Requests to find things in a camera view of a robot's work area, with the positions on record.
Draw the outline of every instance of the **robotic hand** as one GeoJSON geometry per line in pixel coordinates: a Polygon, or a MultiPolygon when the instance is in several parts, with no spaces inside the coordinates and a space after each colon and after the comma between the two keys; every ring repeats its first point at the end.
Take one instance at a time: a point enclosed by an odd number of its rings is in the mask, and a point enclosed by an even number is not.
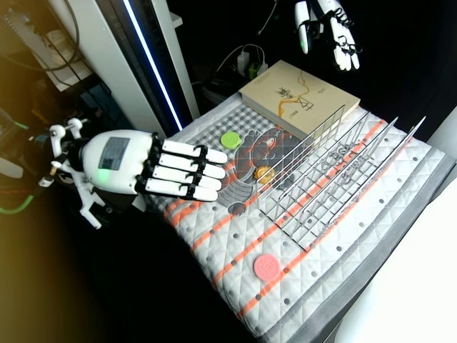
{"type": "Polygon", "coordinates": [[[157,134],[135,130],[108,131],[89,141],[81,138],[83,122],[50,128],[55,160],[39,185],[49,187],[58,170],[70,173],[82,201],[80,213],[97,229],[100,222],[90,212],[93,203],[104,206],[94,187],[118,194],[158,194],[204,202],[217,200],[226,175],[217,164],[227,162],[223,152],[204,145],[192,146],[157,134]],[[70,130],[73,141],[62,143],[70,130]]]}
{"type": "Polygon", "coordinates": [[[295,5],[295,23],[300,36],[303,52],[307,54],[312,39],[318,38],[324,29],[331,30],[335,61],[340,70],[358,69],[357,53],[361,47],[356,44],[349,27],[353,24],[337,0],[299,1],[295,5]]]}

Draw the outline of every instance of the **pink disc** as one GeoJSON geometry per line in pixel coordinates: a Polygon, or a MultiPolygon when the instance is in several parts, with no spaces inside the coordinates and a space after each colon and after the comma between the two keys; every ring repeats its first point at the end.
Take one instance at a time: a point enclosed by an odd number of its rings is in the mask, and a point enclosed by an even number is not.
{"type": "Polygon", "coordinates": [[[260,255],[254,261],[254,273],[260,280],[271,281],[279,275],[279,261],[270,254],[260,255]]]}

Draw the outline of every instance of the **green cable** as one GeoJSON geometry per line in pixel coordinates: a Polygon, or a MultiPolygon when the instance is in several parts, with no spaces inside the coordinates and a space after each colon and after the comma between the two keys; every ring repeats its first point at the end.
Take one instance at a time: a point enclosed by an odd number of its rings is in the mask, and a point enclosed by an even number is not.
{"type": "Polygon", "coordinates": [[[33,195],[27,196],[27,198],[24,200],[22,205],[19,205],[15,209],[2,209],[0,207],[0,214],[18,214],[19,212],[22,212],[23,210],[25,210],[33,199],[34,199],[33,195]]]}
{"type": "Polygon", "coordinates": [[[17,121],[15,121],[14,123],[15,123],[15,125],[21,127],[21,128],[24,129],[24,130],[28,130],[28,129],[29,129],[29,127],[28,127],[27,125],[18,123],[17,121]]]}

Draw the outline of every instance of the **green bottle cap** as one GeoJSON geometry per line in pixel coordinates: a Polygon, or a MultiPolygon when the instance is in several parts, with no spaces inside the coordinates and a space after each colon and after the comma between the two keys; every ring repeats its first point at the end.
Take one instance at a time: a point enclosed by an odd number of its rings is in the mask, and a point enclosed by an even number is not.
{"type": "Polygon", "coordinates": [[[236,132],[229,131],[222,135],[221,143],[227,149],[235,149],[241,144],[241,137],[236,132]]]}

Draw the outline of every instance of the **blurry yellow object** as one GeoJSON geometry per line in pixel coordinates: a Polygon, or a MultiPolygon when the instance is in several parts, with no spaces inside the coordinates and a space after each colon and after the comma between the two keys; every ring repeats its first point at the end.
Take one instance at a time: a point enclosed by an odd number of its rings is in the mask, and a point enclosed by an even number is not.
{"type": "Polygon", "coordinates": [[[274,178],[274,169],[269,166],[260,166],[254,172],[254,179],[258,180],[261,184],[266,184],[272,178],[274,178]]]}

